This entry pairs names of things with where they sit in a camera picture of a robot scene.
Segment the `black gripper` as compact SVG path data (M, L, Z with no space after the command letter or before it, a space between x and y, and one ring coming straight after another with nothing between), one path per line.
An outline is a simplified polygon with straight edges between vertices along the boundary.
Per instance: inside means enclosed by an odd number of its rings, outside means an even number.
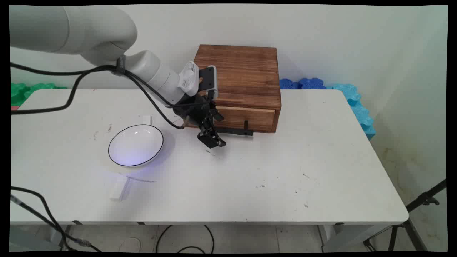
M200 133L198 139L207 148L224 147L226 142L222 140L214 126L214 119L224 120L218 112L216 103L208 95L196 94L193 97L183 96L182 101L177 107L173 107L173 112L182 119L188 119L188 123L199 126Z

